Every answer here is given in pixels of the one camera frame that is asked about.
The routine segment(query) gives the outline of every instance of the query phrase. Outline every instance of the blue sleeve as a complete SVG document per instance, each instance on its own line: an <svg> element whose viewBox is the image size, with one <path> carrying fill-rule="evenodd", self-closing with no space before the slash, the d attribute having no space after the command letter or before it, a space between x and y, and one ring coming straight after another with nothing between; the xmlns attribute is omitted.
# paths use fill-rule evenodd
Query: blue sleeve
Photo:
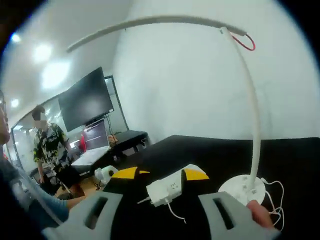
<svg viewBox="0 0 320 240"><path fill-rule="evenodd" d="M62 221L66 221L69 217L69 210L67 208L67 200L61 200L55 196L46 193L36 182L30 179L22 169L18 170L21 177L23 177L34 188L40 198L45 204L54 212L54 214Z"/></svg>

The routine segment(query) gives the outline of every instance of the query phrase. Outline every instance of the yellow plastic piece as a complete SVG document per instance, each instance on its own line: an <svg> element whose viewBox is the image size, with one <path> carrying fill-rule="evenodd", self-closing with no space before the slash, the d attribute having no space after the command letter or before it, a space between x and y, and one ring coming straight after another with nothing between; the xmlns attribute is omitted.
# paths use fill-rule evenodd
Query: yellow plastic piece
<svg viewBox="0 0 320 240"><path fill-rule="evenodd" d="M130 167L120 171L117 171L115 174L112 175L112 178L117 179L134 179L135 173L138 167Z"/></svg>
<svg viewBox="0 0 320 240"><path fill-rule="evenodd" d="M183 170L185 172L187 181L209 179L209 177L201 171L197 171L197 170L193 170L193 169L189 169L189 168L186 168Z"/></svg>

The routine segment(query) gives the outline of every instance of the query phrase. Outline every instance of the ceiling light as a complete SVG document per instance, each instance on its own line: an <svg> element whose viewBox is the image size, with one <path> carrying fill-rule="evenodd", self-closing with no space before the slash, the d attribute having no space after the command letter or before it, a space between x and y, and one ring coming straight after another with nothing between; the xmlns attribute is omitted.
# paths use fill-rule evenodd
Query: ceiling light
<svg viewBox="0 0 320 240"><path fill-rule="evenodd" d="M11 101L11 107L16 108L19 105L19 100L18 99L13 99Z"/></svg>
<svg viewBox="0 0 320 240"><path fill-rule="evenodd" d="M21 129L23 126L22 125L17 125L17 126L15 126L14 128L13 128L13 130L19 130L19 129Z"/></svg>
<svg viewBox="0 0 320 240"><path fill-rule="evenodd" d="M38 46L34 51L34 61L36 63L44 62L49 59L52 52L52 48L48 45L42 44Z"/></svg>
<svg viewBox="0 0 320 240"><path fill-rule="evenodd" d="M69 62L56 62L46 66L42 73L43 88L50 89L59 85L67 77L69 68Z"/></svg>
<svg viewBox="0 0 320 240"><path fill-rule="evenodd" d="M14 43L18 43L21 41L21 38L18 34L14 33L11 35L11 40L14 42Z"/></svg>

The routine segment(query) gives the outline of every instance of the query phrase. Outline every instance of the red wire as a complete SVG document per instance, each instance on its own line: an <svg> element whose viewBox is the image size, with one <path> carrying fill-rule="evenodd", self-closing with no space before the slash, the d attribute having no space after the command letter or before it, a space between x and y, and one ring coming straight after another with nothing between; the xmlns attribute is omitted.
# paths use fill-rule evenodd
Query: red wire
<svg viewBox="0 0 320 240"><path fill-rule="evenodd" d="M253 48L249 48L247 47L246 45L244 45L242 42L240 42L240 40L238 38L236 38L235 36L232 36L234 40L236 40L238 42L238 44L240 44L242 47L244 47L245 49L248 49L249 51L254 51L256 49L256 44L255 42L253 41L253 39L248 35L246 34L246 36L251 40L252 42L252 45L253 45Z"/></svg>

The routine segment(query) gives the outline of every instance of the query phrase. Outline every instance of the television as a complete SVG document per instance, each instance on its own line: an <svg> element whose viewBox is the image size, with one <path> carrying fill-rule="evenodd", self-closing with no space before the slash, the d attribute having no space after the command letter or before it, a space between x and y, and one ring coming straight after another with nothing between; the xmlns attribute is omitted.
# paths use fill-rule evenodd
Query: television
<svg viewBox="0 0 320 240"><path fill-rule="evenodd" d="M114 110L102 67L60 94L58 102L68 132Z"/></svg>

